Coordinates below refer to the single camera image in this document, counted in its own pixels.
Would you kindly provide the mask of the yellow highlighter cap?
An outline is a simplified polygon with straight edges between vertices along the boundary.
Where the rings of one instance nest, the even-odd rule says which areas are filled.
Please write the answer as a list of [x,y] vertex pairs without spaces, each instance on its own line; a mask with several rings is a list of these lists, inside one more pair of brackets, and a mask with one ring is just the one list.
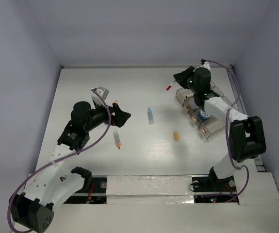
[[178,132],[174,132],[173,136],[175,141],[178,141],[180,139]]

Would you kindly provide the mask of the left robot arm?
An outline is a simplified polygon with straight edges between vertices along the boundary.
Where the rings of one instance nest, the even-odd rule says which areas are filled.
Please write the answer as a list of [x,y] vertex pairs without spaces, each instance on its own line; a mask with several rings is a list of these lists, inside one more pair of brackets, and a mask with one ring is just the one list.
[[76,157],[89,141],[89,133],[97,126],[122,127],[131,117],[112,106],[80,101],[74,104],[71,119],[57,140],[57,146],[48,163],[24,182],[21,193],[10,198],[12,221],[26,227],[28,232],[45,232],[54,218],[54,212],[75,192],[85,192],[92,186],[92,173],[76,163]]

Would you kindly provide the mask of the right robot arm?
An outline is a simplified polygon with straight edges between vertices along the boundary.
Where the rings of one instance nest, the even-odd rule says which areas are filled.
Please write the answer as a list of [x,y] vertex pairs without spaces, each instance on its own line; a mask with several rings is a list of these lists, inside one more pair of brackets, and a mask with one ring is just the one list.
[[200,110],[225,126],[228,153],[210,169],[206,180],[198,183],[199,187],[207,186],[217,191],[230,181],[235,171],[240,170],[242,162],[266,152],[262,120],[239,112],[211,88],[211,69],[207,62],[197,68],[190,66],[173,77],[182,88],[193,92]]

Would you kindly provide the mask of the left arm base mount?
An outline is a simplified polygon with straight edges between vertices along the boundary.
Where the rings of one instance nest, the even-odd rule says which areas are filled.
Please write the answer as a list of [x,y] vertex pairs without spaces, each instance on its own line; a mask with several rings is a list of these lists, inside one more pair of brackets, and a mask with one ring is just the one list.
[[92,177],[89,188],[83,187],[68,198],[64,204],[106,204],[107,176]]

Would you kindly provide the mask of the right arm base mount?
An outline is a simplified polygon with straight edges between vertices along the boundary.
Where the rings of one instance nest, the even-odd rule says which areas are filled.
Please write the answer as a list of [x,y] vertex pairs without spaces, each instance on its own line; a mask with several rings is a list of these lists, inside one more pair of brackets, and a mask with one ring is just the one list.
[[238,203],[234,177],[231,176],[224,181],[212,183],[208,176],[192,177],[192,182],[188,186],[194,193],[195,203]]

